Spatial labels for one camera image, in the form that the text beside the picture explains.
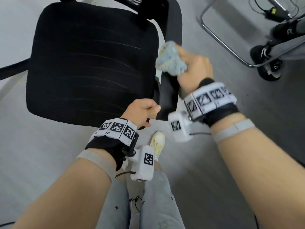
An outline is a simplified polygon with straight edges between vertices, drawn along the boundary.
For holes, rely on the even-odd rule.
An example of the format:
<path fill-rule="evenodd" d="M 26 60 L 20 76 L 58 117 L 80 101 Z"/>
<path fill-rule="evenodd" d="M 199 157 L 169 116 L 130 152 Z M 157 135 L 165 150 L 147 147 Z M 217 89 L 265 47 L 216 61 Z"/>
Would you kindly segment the person's left hand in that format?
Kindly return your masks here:
<path fill-rule="evenodd" d="M 120 118 L 131 121 L 138 129 L 150 127 L 151 124 L 147 122 L 147 119 L 156 119 L 156 117 L 144 117 L 141 109 L 148 109 L 156 105 L 158 104 L 153 99 L 136 99 L 128 106 Z"/>

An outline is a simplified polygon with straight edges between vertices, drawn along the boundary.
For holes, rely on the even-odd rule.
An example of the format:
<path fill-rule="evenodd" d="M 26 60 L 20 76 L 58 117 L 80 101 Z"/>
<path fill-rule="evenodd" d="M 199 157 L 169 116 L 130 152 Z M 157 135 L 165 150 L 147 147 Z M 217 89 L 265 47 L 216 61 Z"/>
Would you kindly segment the black power adapter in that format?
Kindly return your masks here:
<path fill-rule="evenodd" d="M 269 10 L 265 10 L 264 17 L 265 19 L 272 20 L 275 22 L 282 22 L 290 19 L 289 12 L 279 7 L 272 7 Z"/>

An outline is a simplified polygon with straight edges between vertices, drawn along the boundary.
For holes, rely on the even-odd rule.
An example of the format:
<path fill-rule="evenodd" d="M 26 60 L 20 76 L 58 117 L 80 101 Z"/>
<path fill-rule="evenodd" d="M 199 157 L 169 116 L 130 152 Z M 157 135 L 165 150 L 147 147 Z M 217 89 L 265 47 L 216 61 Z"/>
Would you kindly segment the white marker wristband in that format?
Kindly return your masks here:
<path fill-rule="evenodd" d="M 118 139 L 126 146 L 130 146 L 137 129 L 137 126 L 130 120 L 122 118 L 106 120 L 100 128 L 93 133 L 89 142 L 91 142 L 95 137 L 106 136 L 108 138 Z"/>
<path fill-rule="evenodd" d="M 236 104 L 237 98 L 221 82 L 214 82 L 193 91 L 184 98 L 192 121 L 226 104 Z"/>

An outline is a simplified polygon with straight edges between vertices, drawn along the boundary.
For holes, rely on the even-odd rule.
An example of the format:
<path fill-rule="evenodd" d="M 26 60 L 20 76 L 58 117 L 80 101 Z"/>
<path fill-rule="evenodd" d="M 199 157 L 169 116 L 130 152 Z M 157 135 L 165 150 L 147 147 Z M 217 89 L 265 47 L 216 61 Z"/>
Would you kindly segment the person's left forearm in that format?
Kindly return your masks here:
<path fill-rule="evenodd" d="M 78 158 L 11 229 L 95 229 L 110 185 L 102 168 Z"/>

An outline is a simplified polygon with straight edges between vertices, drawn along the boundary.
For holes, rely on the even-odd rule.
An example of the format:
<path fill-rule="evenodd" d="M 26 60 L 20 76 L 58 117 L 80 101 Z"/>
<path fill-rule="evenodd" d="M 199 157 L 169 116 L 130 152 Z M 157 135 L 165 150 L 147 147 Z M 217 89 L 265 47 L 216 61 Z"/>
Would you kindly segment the light blue fluffy cloth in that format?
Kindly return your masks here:
<path fill-rule="evenodd" d="M 170 76 L 178 77 L 187 71 L 188 65 L 180 59 L 175 45 L 174 41 L 167 41 L 161 46 L 155 62 L 155 68 L 168 73 Z"/>

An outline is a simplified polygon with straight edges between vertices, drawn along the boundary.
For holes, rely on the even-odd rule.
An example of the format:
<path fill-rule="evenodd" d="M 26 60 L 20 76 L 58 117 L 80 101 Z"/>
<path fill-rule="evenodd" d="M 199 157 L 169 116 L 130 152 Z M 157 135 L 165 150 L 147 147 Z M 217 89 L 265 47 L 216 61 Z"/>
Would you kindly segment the person's right forearm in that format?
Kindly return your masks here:
<path fill-rule="evenodd" d="M 257 127 L 224 138 L 219 152 L 264 229 L 305 229 L 305 168 Z"/>

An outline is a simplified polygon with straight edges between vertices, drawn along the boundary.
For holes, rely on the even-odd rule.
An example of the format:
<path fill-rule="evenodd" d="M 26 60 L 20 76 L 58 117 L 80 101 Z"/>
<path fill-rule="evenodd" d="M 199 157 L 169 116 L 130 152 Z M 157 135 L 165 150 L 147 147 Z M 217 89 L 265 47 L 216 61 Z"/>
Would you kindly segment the chrome tube frame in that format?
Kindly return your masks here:
<path fill-rule="evenodd" d="M 212 7 L 212 5 L 216 2 L 217 0 L 211 0 L 207 6 L 202 10 L 202 12 L 200 13 L 200 16 L 198 18 L 198 23 L 200 25 L 200 27 L 206 32 L 208 33 L 217 43 L 219 43 L 220 46 L 222 46 L 227 52 L 229 52 L 235 59 L 237 59 L 242 65 L 248 67 L 248 68 L 258 68 L 261 66 L 266 65 L 269 62 L 272 62 L 276 59 L 278 59 L 279 57 L 283 56 L 284 54 L 287 53 L 287 51 L 283 51 L 280 54 L 277 54 L 276 56 L 274 56 L 273 58 L 269 59 L 266 62 L 263 62 L 261 64 L 250 64 L 248 62 L 246 62 L 242 57 L 240 57 L 234 50 L 232 50 L 226 43 L 224 43 L 213 31 L 211 31 L 208 26 L 204 23 L 203 21 L 203 16 L 204 14 Z"/>

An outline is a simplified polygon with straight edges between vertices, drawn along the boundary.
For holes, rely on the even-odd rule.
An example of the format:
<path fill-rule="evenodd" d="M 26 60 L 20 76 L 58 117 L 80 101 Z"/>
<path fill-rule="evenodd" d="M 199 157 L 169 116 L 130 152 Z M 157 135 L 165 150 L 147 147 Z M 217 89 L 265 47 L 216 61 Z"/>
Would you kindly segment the cream sneaker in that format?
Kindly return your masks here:
<path fill-rule="evenodd" d="M 158 162 L 158 158 L 165 146 L 166 137 L 165 134 L 161 131 L 156 131 L 152 136 L 150 146 L 155 151 L 155 161 Z"/>

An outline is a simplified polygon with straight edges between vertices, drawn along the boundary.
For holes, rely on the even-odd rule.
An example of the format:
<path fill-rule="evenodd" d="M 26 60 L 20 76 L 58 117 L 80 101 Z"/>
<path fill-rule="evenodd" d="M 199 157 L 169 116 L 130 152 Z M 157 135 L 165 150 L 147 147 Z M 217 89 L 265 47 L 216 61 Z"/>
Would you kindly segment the grey star print trousers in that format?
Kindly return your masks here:
<path fill-rule="evenodd" d="M 116 178 L 110 185 L 96 229 L 129 229 L 136 219 L 138 229 L 185 229 L 165 173 L 157 168 L 144 183 L 138 216 L 132 216 L 127 185 Z"/>

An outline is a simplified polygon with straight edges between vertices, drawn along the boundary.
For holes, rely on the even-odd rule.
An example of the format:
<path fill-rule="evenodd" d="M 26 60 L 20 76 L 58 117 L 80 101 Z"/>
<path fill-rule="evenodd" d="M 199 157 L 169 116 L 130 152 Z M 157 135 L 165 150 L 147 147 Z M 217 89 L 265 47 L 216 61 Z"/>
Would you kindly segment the person's right hand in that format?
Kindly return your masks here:
<path fill-rule="evenodd" d="M 197 54 L 193 54 L 193 57 L 191 76 L 177 77 L 181 89 L 183 89 L 187 95 L 195 91 L 203 79 L 213 78 L 213 68 L 209 58 Z"/>

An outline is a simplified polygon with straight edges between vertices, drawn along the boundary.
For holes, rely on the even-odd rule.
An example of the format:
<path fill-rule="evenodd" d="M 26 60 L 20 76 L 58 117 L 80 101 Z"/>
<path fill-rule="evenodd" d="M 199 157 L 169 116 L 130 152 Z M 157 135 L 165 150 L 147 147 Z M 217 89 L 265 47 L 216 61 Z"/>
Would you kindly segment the black mesh office chair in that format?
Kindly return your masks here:
<path fill-rule="evenodd" d="M 76 0 L 44 8 L 29 57 L 29 112 L 57 122 L 99 127 L 135 99 L 159 104 L 156 77 L 162 0 L 114 0 L 136 13 Z"/>

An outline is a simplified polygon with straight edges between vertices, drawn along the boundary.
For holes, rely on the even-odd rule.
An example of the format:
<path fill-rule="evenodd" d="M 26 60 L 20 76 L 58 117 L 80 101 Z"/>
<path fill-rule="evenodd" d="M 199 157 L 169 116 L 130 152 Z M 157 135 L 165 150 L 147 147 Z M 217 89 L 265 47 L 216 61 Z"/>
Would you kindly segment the black wrist wrap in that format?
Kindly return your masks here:
<path fill-rule="evenodd" d="M 199 86 L 198 89 L 206 86 L 208 84 L 212 84 L 215 81 L 212 78 L 205 78 L 203 79 Z M 225 87 L 222 88 L 227 94 L 232 95 L 231 92 L 229 92 Z M 239 113 L 238 107 L 236 105 L 236 101 L 235 104 L 234 103 L 228 103 L 225 104 L 221 107 L 216 108 L 213 111 L 208 112 L 207 114 L 205 114 L 205 116 L 202 116 L 199 118 L 199 122 L 208 125 L 209 128 L 211 128 L 215 123 L 217 123 L 218 121 L 220 121 L 221 119 L 234 114 L 234 113 Z"/>
<path fill-rule="evenodd" d="M 119 139 L 109 138 L 106 136 L 94 137 L 85 147 L 85 149 L 104 149 L 106 150 L 116 162 L 116 171 L 119 171 L 123 165 L 125 154 L 122 149 L 123 144 Z"/>

